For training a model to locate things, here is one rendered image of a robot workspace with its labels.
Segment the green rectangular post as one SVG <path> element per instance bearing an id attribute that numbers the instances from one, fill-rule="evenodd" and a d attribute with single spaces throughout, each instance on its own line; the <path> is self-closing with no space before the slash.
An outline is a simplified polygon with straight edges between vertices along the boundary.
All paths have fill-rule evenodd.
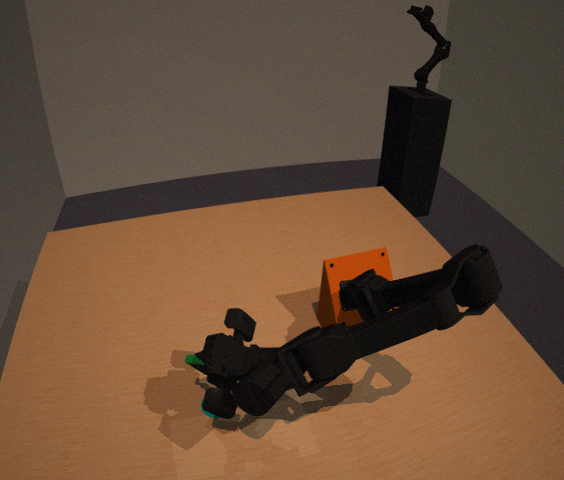
<path id="1" fill-rule="evenodd" d="M 185 363 L 188 364 L 188 365 L 193 364 L 193 363 L 204 365 L 204 362 L 201 359 L 195 357 L 194 355 L 190 355 L 190 354 L 186 354 Z"/>

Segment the teal translucent circle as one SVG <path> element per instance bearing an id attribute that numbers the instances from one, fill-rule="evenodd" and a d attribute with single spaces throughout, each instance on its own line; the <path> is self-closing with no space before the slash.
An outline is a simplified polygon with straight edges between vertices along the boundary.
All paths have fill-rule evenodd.
<path id="1" fill-rule="evenodd" d="M 203 401 L 204 401 L 204 400 L 202 400 L 202 402 L 201 402 L 201 407 L 202 407 Z M 203 410 L 203 409 L 202 409 L 202 410 Z M 218 417 L 218 416 L 216 416 L 216 415 L 214 415 L 214 414 L 211 414 L 211 413 L 208 412 L 208 411 L 203 410 L 203 412 L 204 412 L 207 416 L 209 416 L 209 417 L 212 417 L 212 418 L 217 418 L 217 417 Z"/>

